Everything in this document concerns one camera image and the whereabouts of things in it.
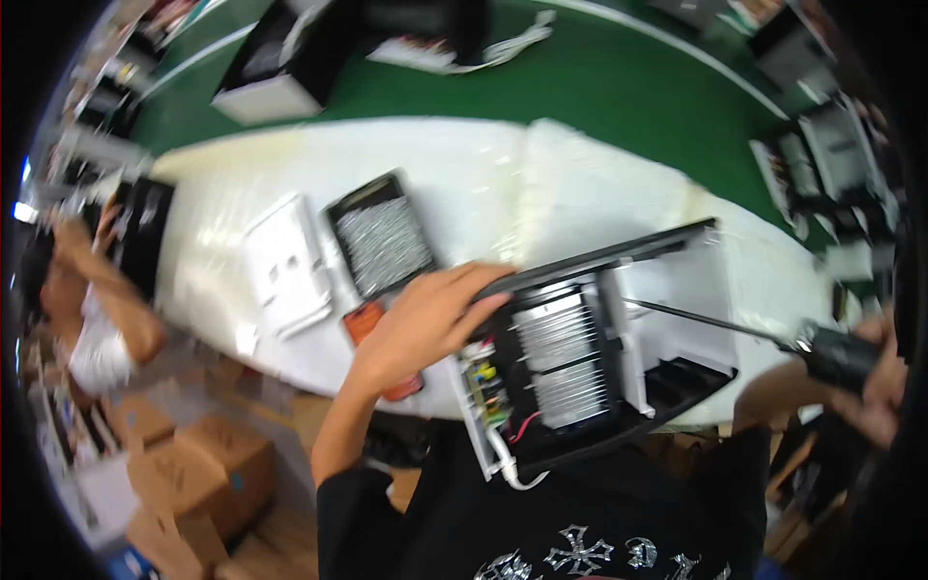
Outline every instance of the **hand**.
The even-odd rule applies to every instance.
[[[415,278],[358,345],[345,389],[376,399],[400,380],[459,351],[510,298],[496,294],[471,305],[474,295],[514,272],[504,265],[470,262]]]
[[[93,251],[90,235],[87,234],[87,228],[80,218],[65,217],[56,213],[52,220],[57,258],[73,263],[79,256]]]
[[[118,232],[113,230],[113,222],[119,217],[122,205],[112,203],[112,198],[103,206],[100,221],[97,224],[97,234],[94,236],[94,251],[103,255],[110,249],[110,244],[116,239]]]
[[[864,385],[863,401],[839,389],[832,389],[831,396],[835,412],[884,448],[889,447],[896,436],[897,410],[902,405],[909,374],[909,368],[896,354],[893,315],[893,306],[887,306],[881,316],[864,320],[855,330],[858,336],[883,346],[883,353]]]

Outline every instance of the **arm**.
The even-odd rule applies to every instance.
[[[84,226],[76,220],[58,219],[55,253],[87,282],[103,311],[122,333],[126,349],[140,366],[161,351],[167,340],[161,322],[139,297],[135,286],[105,256],[93,251]]]
[[[796,358],[751,382],[735,403],[734,432],[764,424],[782,430],[802,406],[824,405],[875,444],[888,447],[896,435],[896,409],[902,402],[908,368],[896,354],[893,310],[865,320],[856,333],[883,345],[883,354],[864,385],[863,399],[831,387],[806,374]]]
[[[464,264],[414,279],[358,346],[354,363],[313,445],[316,488],[361,460],[380,394],[455,353],[472,332],[509,300],[498,294],[471,305],[490,282],[512,274],[499,265]]]

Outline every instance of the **white cable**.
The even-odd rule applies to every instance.
[[[554,10],[541,10],[535,14],[535,24],[528,27],[525,32],[519,36],[509,38],[485,48],[483,50],[483,64],[475,66],[452,64],[448,67],[447,72],[450,74],[464,74],[478,71],[479,69],[495,67],[496,65],[513,60],[519,53],[525,50],[526,47],[541,42],[549,37],[554,32],[554,29],[548,25],[553,22],[556,17],[557,12]]]
[[[541,480],[545,479],[550,471],[545,471],[541,475],[535,478],[535,480],[529,484],[525,484],[519,481],[519,472],[516,471],[516,458],[512,456],[509,452],[509,448],[506,447],[506,442],[503,441],[503,436],[499,434],[496,429],[487,428],[486,438],[490,441],[490,445],[493,447],[496,454],[499,456],[499,462],[502,464],[503,478],[507,481],[512,489],[519,491],[525,491],[526,489],[532,489],[539,483]]]

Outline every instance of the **white sleeve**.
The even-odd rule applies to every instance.
[[[84,327],[71,351],[68,370],[81,390],[88,394],[118,389],[132,376],[135,361],[129,355],[122,333],[102,309],[84,312]]]

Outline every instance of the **white work table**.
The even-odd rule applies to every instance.
[[[171,323],[264,373],[334,395],[353,349],[342,316],[360,300],[324,206],[395,168],[443,265],[468,260],[534,266],[653,231],[718,218],[732,319],[788,333],[803,317],[827,321],[831,281],[776,227],[712,196],[670,168],[551,121],[528,128],[460,119],[318,123],[198,144],[159,158],[152,176],[176,184],[155,304]],[[309,201],[333,282],[333,312],[281,340],[262,331],[239,244],[247,225],[286,196]],[[784,359],[770,344],[735,337],[739,376],[672,421],[731,420],[747,382]],[[383,410],[459,419],[453,357],[425,369],[425,389]]]

